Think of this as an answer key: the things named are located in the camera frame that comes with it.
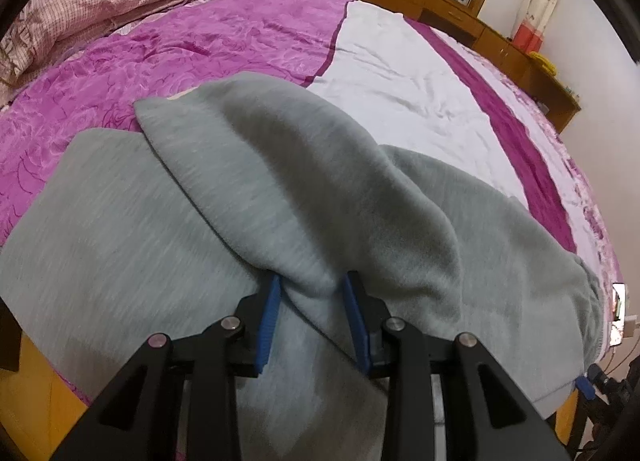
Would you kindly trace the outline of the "grey sweat pants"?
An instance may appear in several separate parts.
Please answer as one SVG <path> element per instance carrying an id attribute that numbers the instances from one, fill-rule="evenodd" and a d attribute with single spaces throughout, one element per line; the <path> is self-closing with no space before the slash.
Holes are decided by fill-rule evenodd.
<path id="1" fill-rule="evenodd" d="M 599 356 L 598 277 L 523 205 L 240 73 L 76 135 L 1 251 L 1 296 L 88 397 L 155 332 L 203 331 L 283 278 L 272 357 L 240 390 L 252 460 L 375 460 L 385 394 L 352 363 L 350 270 L 436 337 L 469 331 L 550 412 Z"/>

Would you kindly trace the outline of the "smartphone on bed edge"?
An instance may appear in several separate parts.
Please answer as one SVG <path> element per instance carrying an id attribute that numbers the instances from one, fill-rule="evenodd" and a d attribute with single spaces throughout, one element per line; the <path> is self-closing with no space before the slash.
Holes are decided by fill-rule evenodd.
<path id="1" fill-rule="evenodd" d="M 610 332 L 610 345 L 620 345 L 624 339 L 624 326 L 626 318 L 627 290 L 624 282 L 612 284 L 612 322 Z"/>

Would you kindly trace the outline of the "yellow item on cabinet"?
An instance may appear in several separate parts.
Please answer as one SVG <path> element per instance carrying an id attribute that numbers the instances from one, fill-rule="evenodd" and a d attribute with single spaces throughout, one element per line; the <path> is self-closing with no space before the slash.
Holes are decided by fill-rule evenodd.
<path id="1" fill-rule="evenodd" d="M 534 65 L 537 65 L 538 68 L 541 68 L 541 70 L 543 70 L 550 76 L 555 76 L 556 74 L 558 74 L 555 65 L 547 57 L 543 56 L 539 52 L 531 51 L 527 54 L 527 57 L 529 57 L 529 60 L 533 62 Z"/>

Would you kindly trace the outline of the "purple white bedspread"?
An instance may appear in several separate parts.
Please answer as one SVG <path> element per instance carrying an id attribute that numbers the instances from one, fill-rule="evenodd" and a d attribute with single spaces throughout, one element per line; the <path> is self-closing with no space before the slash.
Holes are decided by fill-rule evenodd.
<path id="1" fill-rule="evenodd" d="M 74 137 L 137 132 L 134 106 L 240 73 L 332 103 L 379 144 L 518 200 L 598 277 L 608 346 L 617 265 L 582 173 L 538 106 L 472 50 L 360 0 L 199 0 L 97 40 L 1 119 L 1 251 Z"/>

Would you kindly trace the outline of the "orange white right curtain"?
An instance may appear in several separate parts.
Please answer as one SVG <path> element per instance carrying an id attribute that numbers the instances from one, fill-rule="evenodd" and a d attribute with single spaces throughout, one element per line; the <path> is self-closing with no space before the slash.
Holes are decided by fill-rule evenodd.
<path id="1" fill-rule="evenodd" d="M 528 54 L 538 51 L 559 0 L 523 0 L 516 15 L 512 43 Z"/>

